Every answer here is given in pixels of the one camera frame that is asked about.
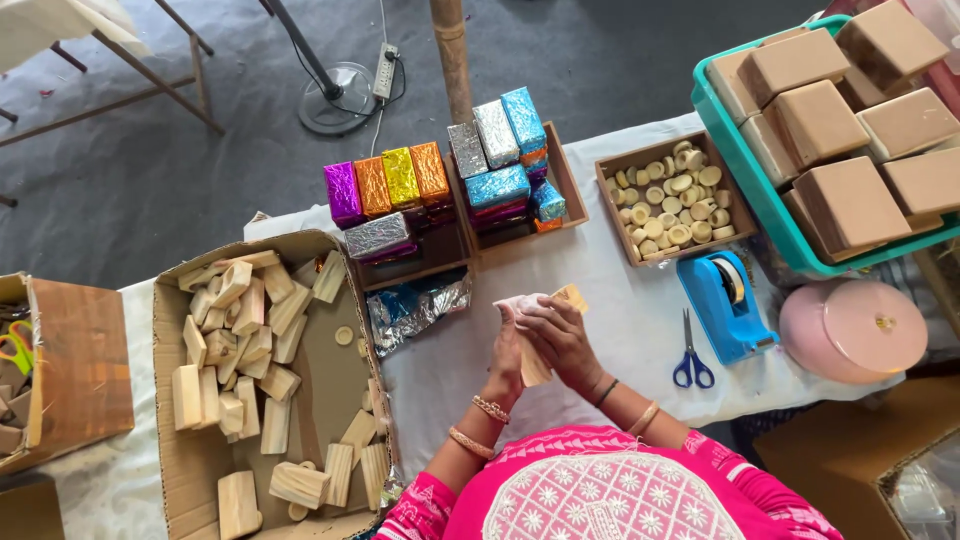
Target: blue-handled scissors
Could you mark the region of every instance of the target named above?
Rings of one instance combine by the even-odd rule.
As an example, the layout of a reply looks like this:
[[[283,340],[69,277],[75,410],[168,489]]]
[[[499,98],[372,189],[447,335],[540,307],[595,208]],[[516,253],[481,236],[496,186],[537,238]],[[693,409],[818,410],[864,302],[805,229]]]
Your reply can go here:
[[[710,368],[700,361],[700,358],[697,357],[697,352],[693,350],[693,332],[690,331],[690,310],[684,308],[684,334],[686,336],[686,352],[684,352],[684,359],[677,365],[677,369],[673,370],[673,383],[680,388],[689,388],[694,382],[697,383],[697,386],[701,388],[712,388],[713,387],[713,372],[710,371]],[[690,364],[693,364],[693,373],[690,373]],[[680,381],[678,375],[683,374],[684,380]],[[704,383],[700,380],[701,375],[706,375],[709,378],[709,383]]]

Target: pink container lid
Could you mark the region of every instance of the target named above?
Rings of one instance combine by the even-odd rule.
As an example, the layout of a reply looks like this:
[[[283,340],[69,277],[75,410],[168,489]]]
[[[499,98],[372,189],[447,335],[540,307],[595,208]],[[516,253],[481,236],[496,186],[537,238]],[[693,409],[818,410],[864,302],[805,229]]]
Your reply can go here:
[[[882,282],[851,280],[836,287],[824,303],[824,329],[840,354],[874,372],[904,371],[926,351],[924,316]]]

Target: woman's hand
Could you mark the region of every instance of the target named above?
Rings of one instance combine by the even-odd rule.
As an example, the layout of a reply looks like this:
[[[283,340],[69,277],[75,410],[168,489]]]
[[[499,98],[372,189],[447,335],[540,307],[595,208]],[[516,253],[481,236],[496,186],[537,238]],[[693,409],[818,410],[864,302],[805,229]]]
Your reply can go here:
[[[543,296],[540,307],[522,309],[517,322],[537,351],[553,365],[560,380],[587,396],[605,371],[597,361],[584,330],[584,318],[563,300]]]
[[[514,311],[506,306],[500,309],[500,334],[493,342],[493,358],[490,363],[490,379],[480,393],[487,401],[496,401],[500,406],[513,406],[523,392],[520,376],[520,344],[516,340]]]

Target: power strip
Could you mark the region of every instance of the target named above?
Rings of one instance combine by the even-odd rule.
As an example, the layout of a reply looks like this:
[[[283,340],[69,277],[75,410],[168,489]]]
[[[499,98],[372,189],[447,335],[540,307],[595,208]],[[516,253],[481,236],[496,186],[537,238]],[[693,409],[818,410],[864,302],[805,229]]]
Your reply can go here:
[[[380,44],[380,64],[376,67],[376,80],[373,83],[373,97],[381,101],[390,99],[390,89],[394,87],[394,64],[387,60],[387,51],[397,54],[397,49],[390,43]]]

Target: scissors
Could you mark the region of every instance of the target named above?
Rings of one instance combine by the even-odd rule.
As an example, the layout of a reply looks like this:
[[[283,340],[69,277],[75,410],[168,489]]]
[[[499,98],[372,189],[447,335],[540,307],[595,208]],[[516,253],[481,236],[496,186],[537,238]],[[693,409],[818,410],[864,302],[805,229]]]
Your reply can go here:
[[[16,364],[27,375],[34,369],[34,327],[27,321],[13,321],[8,333],[0,335],[0,360]]]
[[[712,388],[713,372],[710,371],[710,368],[708,368],[704,362],[700,361],[700,358],[697,357],[697,352],[693,350],[693,332],[690,331],[690,310],[687,308],[684,308],[684,334],[686,336],[686,351],[684,352],[684,359],[677,365],[677,369],[673,370],[673,383],[680,386],[680,388],[689,388],[694,382],[701,388]],[[690,373],[690,364],[693,364],[692,374]],[[679,374],[684,375],[683,382],[677,377]],[[700,380],[701,375],[706,375],[709,378],[709,383],[703,383]]]

